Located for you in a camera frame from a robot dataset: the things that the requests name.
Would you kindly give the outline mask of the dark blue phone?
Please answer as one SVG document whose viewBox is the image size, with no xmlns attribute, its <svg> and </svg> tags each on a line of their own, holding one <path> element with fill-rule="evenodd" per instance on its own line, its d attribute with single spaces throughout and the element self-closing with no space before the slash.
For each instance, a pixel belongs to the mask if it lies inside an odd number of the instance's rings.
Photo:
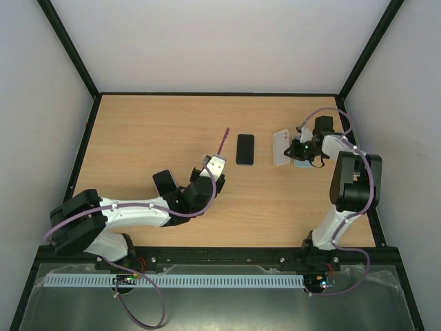
<svg viewBox="0 0 441 331">
<path fill-rule="evenodd" d="M 255 137 L 252 134 L 239 134 L 236 146 L 236 163 L 252 166 L 254 164 Z"/>
</svg>

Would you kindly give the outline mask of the black phone white edge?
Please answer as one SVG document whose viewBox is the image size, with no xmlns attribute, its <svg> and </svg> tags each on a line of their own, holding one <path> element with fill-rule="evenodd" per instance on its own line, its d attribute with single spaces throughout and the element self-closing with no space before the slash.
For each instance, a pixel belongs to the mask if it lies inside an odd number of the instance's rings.
<svg viewBox="0 0 441 331">
<path fill-rule="evenodd" d="M 226 141 L 226 139 L 227 139 L 227 137 L 228 137 L 228 135 L 229 135 L 229 132 L 230 132 L 230 128 L 227 127 L 227 128 L 225 129 L 225 133 L 224 133 L 224 135 L 223 135 L 223 138 L 222 138 L 222 140 L 221 140 L 221 143 L 220 143 L 220 145 L 219 145 L 219 147 L 218 147 L 218 149 L 217 149 L 217 155 L 220 155 L 220 154 L 221 154 L 221 151 L 222 151 L 223 146 L 224 146 L 224 144 L 225 144 L 225 141 Z"/>
</svg>

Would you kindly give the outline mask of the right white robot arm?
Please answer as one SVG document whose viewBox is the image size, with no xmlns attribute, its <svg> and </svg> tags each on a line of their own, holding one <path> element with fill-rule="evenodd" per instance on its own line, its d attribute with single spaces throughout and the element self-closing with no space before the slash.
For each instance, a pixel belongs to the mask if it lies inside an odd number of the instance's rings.
<svg viewBox="0 0 441 331">
<path fill-rule="evenodd" d="M 348 227 L 380 200 L 382 157 L 367 154 L 352 144 L 345 134 L 334 130 L 330 116 L 316 118 L 314 129 L 297 128 L 298 136 L 284 151 L 295 161 L 314 164 L 320 159 L 335 162 L 329 188 L 331 207 L 320 225 L 302 242 L 300 261 L 308 270 L 315 270 L 333 260 L 332 252 Z"/>
</svg>

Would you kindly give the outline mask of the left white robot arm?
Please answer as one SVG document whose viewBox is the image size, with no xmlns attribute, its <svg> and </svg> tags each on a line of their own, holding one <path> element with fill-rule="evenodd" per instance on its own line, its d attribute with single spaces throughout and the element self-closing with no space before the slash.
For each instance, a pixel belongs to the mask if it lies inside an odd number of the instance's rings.
<svg viewBox="0 0 441 331">
<path fill-rule="evenodd" d="M 223 170 L 208 161 L 193 170 L 188 186 L 148 200 L 109 199 L 84 190 L 50 212 L 51 228 L 43 239 L 59 255 L 87 252 L 118 261 L 129 254 L 129 239 L 119 229 L 178 226 L 203 215 L 225 183 Z"/>
</svg>

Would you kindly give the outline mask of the beige phone case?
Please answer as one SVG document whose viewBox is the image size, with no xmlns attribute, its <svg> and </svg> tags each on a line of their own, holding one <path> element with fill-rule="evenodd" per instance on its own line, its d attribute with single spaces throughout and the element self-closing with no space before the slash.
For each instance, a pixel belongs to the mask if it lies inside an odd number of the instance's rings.
<svg viewBox="0 0 441 331">
<path fill-rule="evenodd" d="M 290 147 L 288 129 L 280 130 L 272 136 L 272 162 L 275 166 L 283 166 L 290 162 L 290 158 L 285 155 L 285 150 Z"/>
</svg>

